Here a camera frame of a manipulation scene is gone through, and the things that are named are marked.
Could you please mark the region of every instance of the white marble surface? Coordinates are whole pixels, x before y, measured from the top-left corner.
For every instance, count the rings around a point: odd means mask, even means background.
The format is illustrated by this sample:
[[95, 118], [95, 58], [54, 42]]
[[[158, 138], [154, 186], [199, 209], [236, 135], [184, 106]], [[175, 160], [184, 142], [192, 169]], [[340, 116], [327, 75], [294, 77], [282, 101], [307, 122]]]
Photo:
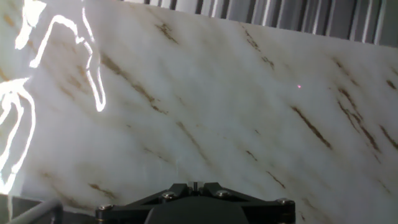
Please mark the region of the white marble surface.
[[91, 210], [201, 180], [297, 223], [398, 220], [397, 49], [105, 0], [0, 16], [2, 193]]

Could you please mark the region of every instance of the corrugated metal wall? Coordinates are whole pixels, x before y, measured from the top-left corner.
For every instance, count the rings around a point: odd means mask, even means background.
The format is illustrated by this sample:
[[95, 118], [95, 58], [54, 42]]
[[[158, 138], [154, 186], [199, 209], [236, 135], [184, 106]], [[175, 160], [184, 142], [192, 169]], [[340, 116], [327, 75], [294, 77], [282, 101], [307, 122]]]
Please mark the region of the corrugated metal wall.
[[280, 29], [398, 47], [398, 0], [125, 0]]

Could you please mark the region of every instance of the brown marble vein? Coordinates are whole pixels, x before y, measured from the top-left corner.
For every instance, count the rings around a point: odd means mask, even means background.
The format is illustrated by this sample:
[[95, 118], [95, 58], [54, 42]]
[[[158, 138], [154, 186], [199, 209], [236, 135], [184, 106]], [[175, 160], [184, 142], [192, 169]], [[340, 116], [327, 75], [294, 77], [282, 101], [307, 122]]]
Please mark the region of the brown marble vein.
[[381, 161], [380, 161], [379, 157], [375, 153], [373, 154], [373, 157], [377, 160], [377, 162], [379, 164], [381, 164]]
[[144, 148], [144, 151], [149, 152], [149, 153], [151, 153], [151, 154], [157, 156], [159, 159], [161, 159], [161, 160], [163, 160], [163, 161], [165, 161], [165, 162], [169, 162], [167, 159], [163, 158], [163, 156], [161, 156], [159, 153], [156, 153], [156, 152], [154, 152], [154, 151], [148, 149], [147, 147]]
[[318, 215], [321, 216], [321, 218], [323, 219], [323, 223], [327, 223], [327, 224], [332, 224], [333, 222], [331, 221], [331, 218], [327, 215], [325, 215], [321, 210], [319, 210], [318, 208], [314, 207], [311, 202], [307, 199], [307, 198], [302, 198], [304, 204], [311, 208], [311, 210], [313, 210], [314, 212], [316, 212]]
[[311, 124], [311, 122], [301, 113], [301, 111], [295, 106], [291, 107], [305, 122], [305, 124], [311, 129], [311, 131], [325, 144], [326, 147], [333, 150], [331, 144], [322, 136], [322, 134]]
[[347, 98], [347, 100], [349, 101], [349, 103], [351, 104], [351, 106], [354, 108], [356, 114], [358, 114], [358, 116], [361, 118], [361, 120], [363, 120], [362, 115], [361, 115], [361, 114], [359, 113], [359, 111], [357, 110], [356, 104], [355, 104], [355, 102], [353, 101], [353, 99], [351, 98], [351, 96], [349, 95], [349, 93], [348, 93], [345, 89], [343, 89], [343, 88], [339, 88], [338, 91], [339, 91], [340, 93], [342, 93], [342, 94]]
[[280, 185], [283, 187], [283, 189], [286, 189], [285, 185], [282, 184], [281, 181], [279, 181], [274, 175], [272, 175], [269, 171], [267, 171], [267, 173]]
[[340, 101], [337, 101], [338, 106], [340, 107], [340, 109], [344, 112], [344, 114], [347, 116], [347, 118], [349, 119], [349, 122], [351, 123], [352, 127], [355, 129], [356, 132], [359, 133], [358, 129], [356, 129], [353, 120], [351, 119], [351, 116], [349, 115], [349, 111], [347, 109], [343, 108], [343, 105], [341, 105]]
[[66, 95], [68, 95], [72, 100], [75, 100], [75, 97], [73, 96], [73, 94], [69, 91], [69, 90], [67, 90], [65, 87], [63, 87], [63, 86], [59, 86], [60, 87], [60, 89], [61, 89], [61, 91], [64, 93], [64, 94], [66, 94]]
[[380, 127], [381, 131], [383, 132], [384, 136], [385, 136], [385, 137], [388, 139], [388, 141], [391, 143], [391, 145], [394, 146], [394, 148], [398, 150], [398, 144], [397, 144], [397, 142], [395, 142], [395, 140], [393, 140], [393, 139], [390, 137], [390, 135], [388, 134], [388, 132], [386, 131], [386, 129], [385, 129], [383, 126], [379, 125], [379, 127]]
[[206, 161], [207, 164], [210, 164], [209, 159], [205, 156], [205, 154], [203, 153], [202, 148], [199, 146], [198, 142], [196, 141], [196, 139], [191, 135], [191, 133], [189, 133], [189, 131], [186, 129], [186, 127], [184, 126], [184, 124], [182, 122], [177, 122], [176, 123], [178, 127], [180, 127], [180, 129], [187, 135], [187, 137], [191, 140], [191, 142], [193, 143], [193, 145], [198, 149], [199, 155], [201, 156], [201, 158]]
[[167, 24], [163, 23], [161, 26], [155, 25], [158, 30], [160, 30], [166, 38], [171, 40], [172, 42], [178, 44], [178, 42], [171, 36], [171, 32], [173, 31]]
[[0, 78], [2, 78], [3, 81], [9, 81], [8, 77], [4, 74], [1, 68], [0, 68]]
[[386, 187], [385, 184], [383, 184], [383, 182], [381, 182], [381, 180], [377, 180], [377, 181], [383, 186], [384, 190], [386, 190], [386, 192], [387, 192], [388, 194], [391, 194], [391, 191]]
[[130, 74], [122, 70], [118, 65], [116, 65], [112, 59], [110, 59], [106, 54], [102, 53], [101, 54], [101, 63], [108, 67], [111, 71], [113, 71], [115, 74], [120, 75], [127, 81], [133, 89], [135, 89], [138, 93], [140, 93], [150, 104], [152, 109], [156, 110], [157, 112], [163, 113], [163, 114], [168, 114], [168, 111], [163, 111], [159, 109], [156, 105], [154, 105], [155, 98], [148, 94], [148, 92], [138, 83], [133, 83], [130, 81]]
[[12, 21], [12, 19], [10, 18], [10, 16], [8, 16], [7, 14], [5, 14], [5, 15], [3, 16], [3, 19], [4, 19], [4, 21], [6, 21], [6, 23], [7, 23], [9, 26], [11, 26], [11, 27], [14, 27], [14, 26], [15, 26], [14, 21]]
[[373, 148], [377, 151], [377, 152], [381, 152], [379, 149], [379, 146], [376, 143], [376, 140], [374, 139], [374, 137], [369, 133], [368, 130], [366, 130], [363, 126], [361, 126], [361, 129], [363, 131], [363, 133], [365, 134], [365, 136], [369, 139], [369, 142], [372, 144]]
[[109, 199], [117, 199], [117, 197], [115, 196], [115, 194], [108, 190], [108, 189], [102, 189], [101, 187], [99, 187], [98, 184], [88, 184], [92, 189], [95, 189], [101, 193], [104, 194], [105, 197], [109, 198]]
[[392, 72], [393, 72], [394, 74], [398, 75], [398, 72], [397, 72], [396, 69], [394, 69], [393, 67], [391, 67], [391, 70], [392, 70]]
[[302, 212], [300, 212], [300, 215], [301, 215], [301, 219], [305, 222], [305, 217]]
[[[247, 40], [247, 42], [254, 48], [254, 50], [257, 50], [260, 54], [262, 54], [259, 45], [257, 44], [256, 41], [254, 41], [253, 37], [249, 34], [248, 30], [247, 30], [244, 26], [242, 26], [242, 28], [244, 29], [244, 31], [245, 31], [245, 33], [246, 33], [246, 37], [247, 37], [246, 40]], [[274, 68], [275, 68], [274, 63], [273, 63], [272, 61], [270, 61], [266, 56], [262, 56], [262, 57], [261, 57], [261, 60], [262, 60], [263, 62], [265, 62], [266, 64], [269, 64], [269, 66], [271, 67], [271, 69], [274, 70]]]
[[247, 152], [256, 162], [258, 161], [250, 151], [246, 150], [246, 152]]
[[393, 84], [393, 82], [391, 80], [387, 80], [387, 84], [393, 89], [393, 90], [397, 90], [396, 86]]
[[342, 62], [340, 62], [337, 57], [333, 57], [332, 61], [336, 63], [337, 67], [340, 69], [341, 72], [343, 72], [343, 74], [345, 74], [346, 76], [350, 76], [348, 70], [343, 66]]

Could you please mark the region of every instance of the screw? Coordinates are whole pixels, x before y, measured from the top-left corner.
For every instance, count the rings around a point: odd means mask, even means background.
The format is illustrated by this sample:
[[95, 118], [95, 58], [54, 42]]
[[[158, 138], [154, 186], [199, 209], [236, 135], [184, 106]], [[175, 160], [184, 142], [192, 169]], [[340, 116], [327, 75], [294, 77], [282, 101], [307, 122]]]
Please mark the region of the screw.
[[162, 197], [166, 200], [172, 200], [177, 197], [177, 195], [174, 192], [164, 192], [162, 193]]
[[114, 205], [111, 205], [111, 204], [108, 204], [108, 205], [100, 205], [100, 206], [98, 207], [98, 209], [101, 210], [101, 211], [105, 211], [105, 210], [112, 209], [113, 206], [114, 206]]
[[287, 199], [287, 198], [280, 198], [276, 201], [279, 202], [281, 205], [291, 205], [294, 203], [294, 201]]
[[230, 196], [231, 194], [226, 190], [217, 190], [216, 195], [219, 198], [225, 198], [225, 197]]

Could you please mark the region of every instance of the gray metal panel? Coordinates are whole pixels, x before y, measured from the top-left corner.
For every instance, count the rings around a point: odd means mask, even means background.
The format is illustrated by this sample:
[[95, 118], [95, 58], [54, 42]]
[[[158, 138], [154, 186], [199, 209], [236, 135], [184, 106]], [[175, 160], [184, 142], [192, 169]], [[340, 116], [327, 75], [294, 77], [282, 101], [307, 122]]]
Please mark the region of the gray metal panel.
[[161, 4], [162, 4], [162, 0], [150, 0], [149, 1], [149, 4], [151, 5], [151, 6], [160, 6]]
[[328, 26], [331, 24], [331, 5], [333, 4], [332, 0], [320, 0], [317, 9], [317, 17], [315, 29], [313, 30], [314, 34], [318, 35], [326, 35], [326, 31]]
[[257, 0], [254, 5], [253, 16], [251, 23], [255, 25], [262, 25], [262, 21], [264, 19], [265, 8], [266, 8], [267, 0]]
[[356, 0], [333, 0], [331, 7], [331, 20], [326, 35], [348, 39], [351, 32], [353, 14]]
[[267, 8], [267, 26], [277, 27], [279, 22], [280, 9], [282, 0], [269, 0], [269, 8]]
[[227, 19], [246, 22], [249, 14], [250, 0], [230, 0]]
[[283, 0], [277, 27], [288, 30], [301, 30], [305, 0]]
[[210, 16], [215, 18], [221, 18], [223, 12], [224, 0], [214, 0], [213, 7], [210, 11]]
[[215, 0], [204, 0], [200, 14], [211, 17], [214, 5], [215, 5]]
[[374, 33], [374, 44], [380, 44], [381, 32], [383, 29], [384, 17], [386, 15], [386, 1], [381, 1], [379, 15], [377, 17], [376, 31]]
[[373, 43], [381, 0], [359, 0], [354, 14], [350, 40]]
[[398, 1], [386, 2], [379, 43], [391, 47], [398, 46]]
[[175, 7], [176, 11], [195, 13], [197, 9], [197, 0], [178, 1]]
[[170, 9], [171, 0], [159, 0], [160, 7]]

